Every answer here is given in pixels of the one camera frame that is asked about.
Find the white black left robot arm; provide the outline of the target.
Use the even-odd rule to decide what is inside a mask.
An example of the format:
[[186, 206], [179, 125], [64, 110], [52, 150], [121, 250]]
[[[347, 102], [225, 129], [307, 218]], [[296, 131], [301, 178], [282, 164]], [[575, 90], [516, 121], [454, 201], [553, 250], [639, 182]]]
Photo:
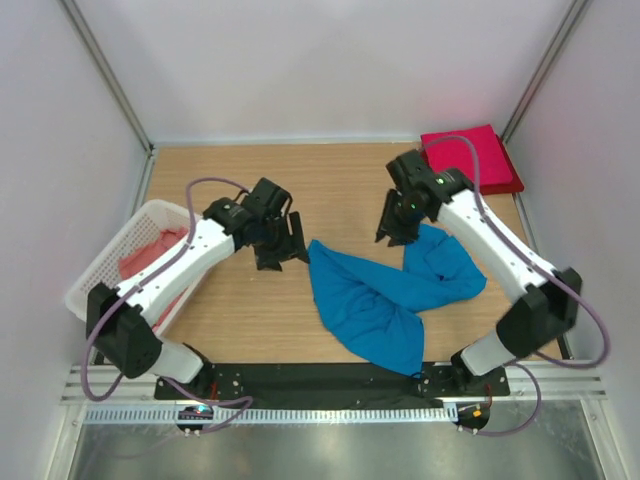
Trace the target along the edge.
[[145, 373], [177, 381], [191, 400], [204, 398], [212, 377], [193, 349], [162, 339], [153, 326], [169, 305], [211, 268], [244, 247], [259, 270], [279, 271], [285, 261], [309, 260], [291, 194], [262, 178], [234, 199], [213, 201], [189, 216], [187, 235], [140, 273], [115, 287], [96, 284], [88, 293], [86, 336], [119, 371], [134, 379]]

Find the blue t shirt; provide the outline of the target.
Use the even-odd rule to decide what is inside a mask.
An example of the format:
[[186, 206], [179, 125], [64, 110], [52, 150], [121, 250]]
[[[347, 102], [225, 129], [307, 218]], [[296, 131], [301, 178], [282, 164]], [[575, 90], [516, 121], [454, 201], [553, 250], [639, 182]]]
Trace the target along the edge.
[[386, 370], [415, 377], [422, 368], [421, 312], [478, 296], [487, 278], [462, 244], [444, 230], [421, 225], [404, 249], [400, 269], [332, 250], [309, 247], [314, 303], [324, 327], [351, 353]]

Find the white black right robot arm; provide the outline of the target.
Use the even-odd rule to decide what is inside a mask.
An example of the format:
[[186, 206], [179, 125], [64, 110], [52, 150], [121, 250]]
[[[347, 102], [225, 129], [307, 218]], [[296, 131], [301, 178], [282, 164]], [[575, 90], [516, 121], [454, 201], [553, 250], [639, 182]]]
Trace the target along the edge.
[[445, 226], [488, 268], [511, 303], [486, 335], [455, 353], [450, 382], [472, 396], [506, 364], [524, 359], [571, 330], [576, 323], [582, 279], [573, 269], [558, 270], [529, 249], [477, 197], [458, 169], [434, 172], [417, 150], [390, 161], [394, 186], [387, 192], [376, 238], [409, 245], [421, 222]]

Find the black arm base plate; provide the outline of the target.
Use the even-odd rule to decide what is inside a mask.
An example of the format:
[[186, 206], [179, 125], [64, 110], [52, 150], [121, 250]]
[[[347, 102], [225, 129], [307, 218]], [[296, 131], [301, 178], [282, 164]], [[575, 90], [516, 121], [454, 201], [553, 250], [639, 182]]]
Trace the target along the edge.
[[447, 362], [424, 362], [409, 375], [370, 363], [217, 363], [207, 364], [182, 387], [209, 400], [231, 400], [243, 395], [264, 400], [280, 393], [337, 397], [364, 391], [416, 393], [427, 398], [510, 394], [503, 367], [473, 377]]

